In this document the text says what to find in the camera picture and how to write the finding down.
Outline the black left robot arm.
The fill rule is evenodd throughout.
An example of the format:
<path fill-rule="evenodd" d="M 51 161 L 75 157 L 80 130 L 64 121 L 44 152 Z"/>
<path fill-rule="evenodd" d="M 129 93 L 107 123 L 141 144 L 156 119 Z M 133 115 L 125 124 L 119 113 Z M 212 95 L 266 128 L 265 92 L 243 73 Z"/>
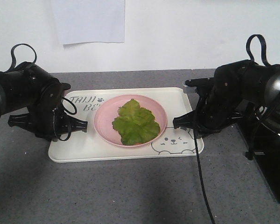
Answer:
<path fill-rule="evenodd" d="M 28 113 L 11 115 L 10 127 L 17 126 L 48 141 L 60 140 L 66 134 L 87 131 L 88 123 L 74 118 L 63 106 L 64 92 L 70 84 L 61 83 L 37 65 L 23 62 L 6 72 L 0 71 L 0 117 L 27 108 Z"/>

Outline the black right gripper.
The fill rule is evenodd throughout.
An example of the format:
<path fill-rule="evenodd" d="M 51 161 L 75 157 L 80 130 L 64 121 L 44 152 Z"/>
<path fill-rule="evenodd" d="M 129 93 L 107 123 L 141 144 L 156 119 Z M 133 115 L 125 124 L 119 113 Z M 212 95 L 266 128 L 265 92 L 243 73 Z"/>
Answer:
<path fill-rule="evenodd" d="M 199 139 L 219 133 L 243 118 L 235 111 L 242 101 L 238 84 L 198 86 L 196 91 L 200 99 L 195 111 L 174 118 L 174 129 L 181 127 L 194 129 Z"/>

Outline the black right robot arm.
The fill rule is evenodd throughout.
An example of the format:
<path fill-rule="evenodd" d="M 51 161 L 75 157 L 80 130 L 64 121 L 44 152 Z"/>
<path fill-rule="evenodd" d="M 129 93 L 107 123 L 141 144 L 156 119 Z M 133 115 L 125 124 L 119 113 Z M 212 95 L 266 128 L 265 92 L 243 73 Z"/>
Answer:
<path fill-rule="evenodd" d="M 198 93 L 196 109 L 173 119 L 174 128 L 191 128 L 203 137 L 219 133 L 251 112 L 239 113 L 238 105 L 248 101 L 266 108 L 259 122 L 280 113 L 280 65 L 261 66 L 242 60 L 218 67 L 211 78 L 185 81 L 185 91 Z"/>

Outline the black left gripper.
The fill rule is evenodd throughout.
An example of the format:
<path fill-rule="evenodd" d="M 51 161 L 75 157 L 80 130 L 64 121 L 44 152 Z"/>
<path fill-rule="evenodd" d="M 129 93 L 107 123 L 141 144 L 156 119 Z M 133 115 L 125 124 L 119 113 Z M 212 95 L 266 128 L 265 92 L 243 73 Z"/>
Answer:
<path fill-rule="evenodd" d="M 11 115 L 10 127 L 17 126 L 48 141 L 66 141 L 71 132 L 87 132 L 88 122 L 70 118 L 62 105 L 63 93 L 70 89 L 68 83 L 52 83 L 43 89 L 36 103 L 28 106 L 28 113 Z"/>

